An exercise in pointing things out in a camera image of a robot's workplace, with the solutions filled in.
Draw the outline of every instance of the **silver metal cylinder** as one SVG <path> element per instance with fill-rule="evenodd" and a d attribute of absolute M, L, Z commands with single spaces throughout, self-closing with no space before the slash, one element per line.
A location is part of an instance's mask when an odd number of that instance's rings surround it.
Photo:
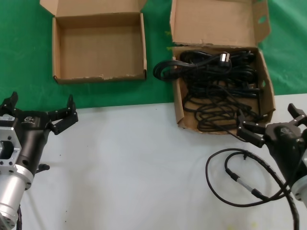
<path fill-rule="evenodd" d="M 24 191 L 29 189 L 33 175 L 26 168 L 15 165 L 9 170 L 0 172 L 0 213 L 4 218 L 0 218 L 0 230 L 15 227 L 18 215 L 17 210 L 20 205 Z"/>
<path fill-rule="evenodd" d="M 301 179 L 296 181 L 291 188 L 297 200 L 304 202 L 307 207 L 307 176 L 303 176 Z"/>

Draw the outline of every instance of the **box flap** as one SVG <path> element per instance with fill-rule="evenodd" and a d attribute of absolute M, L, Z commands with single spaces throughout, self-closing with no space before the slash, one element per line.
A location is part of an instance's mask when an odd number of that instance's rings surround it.
<path fill-rule="evenodd" d="M 54 4 L 41 0 L 46 9 L 53 9 Z M 57 0 L 56 17 L 83 16 L 103 13 L 140 12 L 146 0 Z"/>
<path fill-rule="evenodd" d="M 267 0 L 173 0 L 173 41 L 183 45 L 254 47 L 271 28 Z"/>
<path fill-rule="evenodd" d="M 57 14 L 59 0 L 40 0 L 40 4 L 53 15 Z"/>

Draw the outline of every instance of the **open cardboard box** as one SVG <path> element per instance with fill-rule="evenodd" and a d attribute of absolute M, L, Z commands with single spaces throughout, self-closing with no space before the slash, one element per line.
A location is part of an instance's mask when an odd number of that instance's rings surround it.
<path fill-rule="evenodd" d="M 173 41 L 186 45 L 173 48 L 174 59 L 192 49 L 210 54 L 249 49 L 256 54 L 252 66 L 258 72 L 258 87 L 263 93 L 259 103 L 257 100 L 245 103 L 265 116 L 264 123 L 271 121 L 275 111 L 274 91 L 263 54 L 257 48 L 258 42 L 271 31 L 266 0 L 173 0 L 170 25 Z M 183 110 L 182 100 L 187 95 L 184 81 L 178 79 L 173 86 L 178 125 L 200 132 L 194 114 Z"/>
<path fill-rule="evenodd" d="M 59 84 L 145 79 L 146 0 L 40 0 L 53 18 Z"/>

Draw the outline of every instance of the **robotic arm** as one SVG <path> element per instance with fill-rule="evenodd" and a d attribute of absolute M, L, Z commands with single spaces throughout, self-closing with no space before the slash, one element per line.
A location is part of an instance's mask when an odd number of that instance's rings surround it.
<path fill-rule="evenodd" d="M 246 121 L 239 110 L 237 135 L 259 148 L 267 145 L 295 198 L 307 207 L 307 129 L 301 133 L 298 127 L 307 126 L 307 116 L 293 104 L 289 104 L 288 111 L 293 117 L 289 123 L 264 126 Z"/>
<path fill-rule="evenodd" d="M 24 191 L 37 172 L 49 169 L 39 162 L 50 131 L 58 135 L 78 121 L 72 96 L 66 108 L 52 112 L 22 111 L 17 101 L 14 92 L 0 105 L 0 230 L 15 227 Z"/>

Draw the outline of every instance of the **black cable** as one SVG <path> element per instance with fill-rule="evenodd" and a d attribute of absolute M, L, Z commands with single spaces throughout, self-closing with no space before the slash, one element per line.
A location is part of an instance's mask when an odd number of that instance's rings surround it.
<path fill-rule="evenodd" d="M 18 214 L 18 220 L 17 220 L 17 224 L 16 224 L 16 230 L 22 230 L 23 229 L 23 220 L 22 220 L 20 205 L 19 205 L 19 208 L 17 210 L 17 214 Z"/>
<path fill-rule="evenodd" d="M 228 169 L 228 167 L 227 167 L 228 161 L 229 161 L 229 159 L 231 157 L 233 157 L 235 155 L 242 154 L 242 155 L 244 155 L 244 159 L 246 157 L 250 157 L 253 160 L 257 161 L 273 177 L 273 179 L 277 182 L 277 184 L 280 186 L 281 189 L 276 194 L 274 194 L 271 197 L 267 197 L 267 198 L 264 197 L 264 200 L 262 200 L 262 201 L 254 202 L 254 203 L 250 203 L 250 204 L 243 204 L 243 205 L 229 202 L 229 201 L 223 199 L 222 197 L 220 197 L 217 194 L 217 192 L 213 189 L 213 187 L 212 187 L 212 185 L 210 183 L 209 175 L 208 175 L 208 167 L 209 167 L 209 162 L 210 162 L 210 160 L 213 157 L 215 157 L 216 155 L 221 154 L 223 152 L 227 152 L 227 151 L 236 151 L 235 153 L 232 153 L 232 154 L 230 154 L 227 157 L 227 159 L 225 160 L 225 164 L 224 164 L 226 172 L 232 177 L 232 179 L 234 179 L 236 181 L 238 176 Z M 231 205 L 231 206 L 235 206 L 235 207 L 253 207 L 253 206 L 265 204 L 265 203 L 268 203 L 270 201 L 278 200 L 278 199 L 281 199 L 283 197 L 286 197 L 287 201 L 289 203 L 290 209 L 291 209 L 292 216 L 293 216 L 294 230 L 299 230 L 299 214 L 298 214 L 298 211 L 296 209 L 295 203 L 294 203 L 292 197 L 290 196 L 290 191 L 287 190 L 287 186 L 291 183 L 291 181 L 293 181 L 293 179 L 295 177 L 295 174 L 297 173 L 297 171 L 299 169 L 300 163 L 301 163 L 301 161 L 298 163 L 296 170 L 293 172 L 293 176 L 290 179 L 288 179 L 285 183 L 283 183 L 282 180 L 277 176 L 276 172 L 269 166 L 269 164 L 266 163 L 260 157 L 256 156 L 255 154 L 253 154 L 253 153 L 251 153 L 249 151 L 243 150 L 243 149 L 224 149 L 224 150 L 216 152 L 215 154 L 213 154 L 212 156 L 210 156 L 208 158 L 207 163 L 206 163 L 205 173 L 206 173 L 206 180 L 207 180 L 208 186 L 211 189 L 211 191 L 213 192 L 213 194 L 219 200 L 221 200 L 222 202 L 224 202 L 224 203 L 226 203 L 228 205 Z"/>
<path fill-rule="evenodd" d="M 163 81 L 183 79 L 188 90 L 183 109 L 194 113 L 199 131 L 225 131 L 244 141 L 230 132 L 237 128 L 237 110 L 241 109 L 248 120 L 256 123 L 263 118 L 248 102 L 240 100 L 259 100 L 258 76 L 250 66 L 254 60 L 255 55 L 249 50 L 217 55 L 191 50 L 181 53 L 180 61 L 160 62 L 153 75 Z"/>

